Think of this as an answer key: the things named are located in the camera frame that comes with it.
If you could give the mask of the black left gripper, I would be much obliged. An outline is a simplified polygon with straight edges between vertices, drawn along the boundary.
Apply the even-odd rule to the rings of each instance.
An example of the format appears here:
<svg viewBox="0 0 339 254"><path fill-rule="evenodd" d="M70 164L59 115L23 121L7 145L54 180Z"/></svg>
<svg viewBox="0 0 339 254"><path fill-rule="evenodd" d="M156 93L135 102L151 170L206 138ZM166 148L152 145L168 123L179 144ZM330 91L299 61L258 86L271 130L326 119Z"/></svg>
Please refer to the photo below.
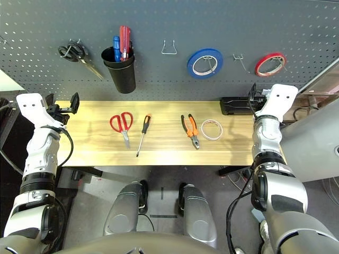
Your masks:
<svg viewBox="0 0 339 254"><path fill-rule="evenodd" d="M66 125L70 116L68 115L71 113L77 113L79 108L79 94L75 93L70 100L70 109L69 108L60 108L58 104L54 104L54 93L51 93L45 97L48 109L47 113L56 121Z"/></svg>

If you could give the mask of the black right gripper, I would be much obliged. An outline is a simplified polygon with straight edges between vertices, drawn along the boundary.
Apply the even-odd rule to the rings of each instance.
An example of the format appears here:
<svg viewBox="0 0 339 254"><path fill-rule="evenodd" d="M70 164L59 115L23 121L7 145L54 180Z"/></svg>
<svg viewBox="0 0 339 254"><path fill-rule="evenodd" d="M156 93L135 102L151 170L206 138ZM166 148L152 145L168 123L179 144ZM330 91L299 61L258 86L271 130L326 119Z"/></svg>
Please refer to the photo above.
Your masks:
<svg viewBox="0 0 339 254"><path fill-rule="evenodd" d="M262 90L256 90L256 83L254 83L248 93L248 105L251 111L259 111L266 103L266 96L263 95Z"/></svg>

